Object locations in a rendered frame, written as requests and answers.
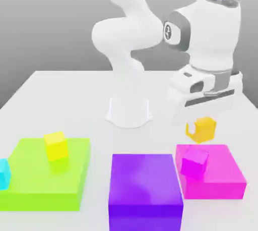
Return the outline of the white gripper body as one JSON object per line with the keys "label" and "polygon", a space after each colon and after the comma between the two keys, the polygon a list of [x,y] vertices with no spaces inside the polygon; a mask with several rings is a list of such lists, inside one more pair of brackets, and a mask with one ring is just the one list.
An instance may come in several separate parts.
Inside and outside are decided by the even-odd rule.
{"label": "white gripper body", "polygon": [[228,89],[216,95],[192,95],[171,90],[171,123],[180,125],[201,117],[211,117],[232,108],[236,99],[234,89]]}

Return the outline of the small orange cube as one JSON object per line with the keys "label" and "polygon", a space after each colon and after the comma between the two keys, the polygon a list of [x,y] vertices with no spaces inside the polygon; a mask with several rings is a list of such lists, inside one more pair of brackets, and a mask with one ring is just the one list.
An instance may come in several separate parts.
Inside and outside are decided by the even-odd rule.
{"label": "small orange cube", "polygon": [[186,123],[185,133],[196,143],[214,139],[216,121],[211,117],[198,118],[195,122]]}

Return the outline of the small magenta cube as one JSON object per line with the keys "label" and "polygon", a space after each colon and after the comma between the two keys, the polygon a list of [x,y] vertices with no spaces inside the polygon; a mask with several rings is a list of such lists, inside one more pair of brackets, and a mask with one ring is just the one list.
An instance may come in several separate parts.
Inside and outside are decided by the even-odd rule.
{"label": "small magenta cube", "polygon": [[182,157],[180,173],[196,180],[203,179],[208,158],[208,152],[199,147],[189,146]]}

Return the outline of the small yellow cube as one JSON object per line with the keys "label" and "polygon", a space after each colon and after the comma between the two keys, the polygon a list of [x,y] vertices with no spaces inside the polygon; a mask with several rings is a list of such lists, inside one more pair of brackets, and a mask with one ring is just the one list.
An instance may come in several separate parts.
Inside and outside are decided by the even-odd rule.
{"label": "small yellow cube", "polygon": [[68,157],[68,142],[62,131],[44,135],[44,143],[48,161]]}

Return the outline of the small cyan cube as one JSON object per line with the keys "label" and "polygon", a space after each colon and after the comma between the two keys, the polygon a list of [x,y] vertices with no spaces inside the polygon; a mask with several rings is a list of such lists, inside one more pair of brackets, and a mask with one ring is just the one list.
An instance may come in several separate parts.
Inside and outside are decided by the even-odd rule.
{"label": "small cyan cube", "polygon": [[7,158],[0,159],[0,190],[7,190],[11,180],[11,170]]}

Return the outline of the large pink box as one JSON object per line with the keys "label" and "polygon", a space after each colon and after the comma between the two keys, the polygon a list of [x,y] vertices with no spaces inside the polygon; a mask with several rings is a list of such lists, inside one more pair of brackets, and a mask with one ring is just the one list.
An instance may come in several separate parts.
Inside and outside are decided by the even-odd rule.
{"label": "large pink box", "polygon": [[[209,153],[203,179],[196,180],[180,173],[182,157],[189,146]],[[175,161],[184,199],[242,199],[246,179],[227,145],[176,145]]]}

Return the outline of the large purple box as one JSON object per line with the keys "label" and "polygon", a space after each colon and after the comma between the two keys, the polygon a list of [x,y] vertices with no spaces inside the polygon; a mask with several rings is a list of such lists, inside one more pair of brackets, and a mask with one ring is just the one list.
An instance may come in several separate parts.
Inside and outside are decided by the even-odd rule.
{"label": "large purple box", "polygon": [[180,231],[183,199],[172,154],[114,154],[109,231]]}

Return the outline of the large green box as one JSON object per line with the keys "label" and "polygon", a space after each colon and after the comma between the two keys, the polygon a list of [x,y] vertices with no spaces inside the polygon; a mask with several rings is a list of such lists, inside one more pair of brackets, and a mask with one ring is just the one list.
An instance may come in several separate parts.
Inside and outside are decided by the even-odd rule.
{"label": "large green box", "polygon": [[91,147],[88,138],[69,138],[67,158],[48,161],[42,138],[23,138],[8,162],[11,181],[0,190],[0,211],[78,211]]}

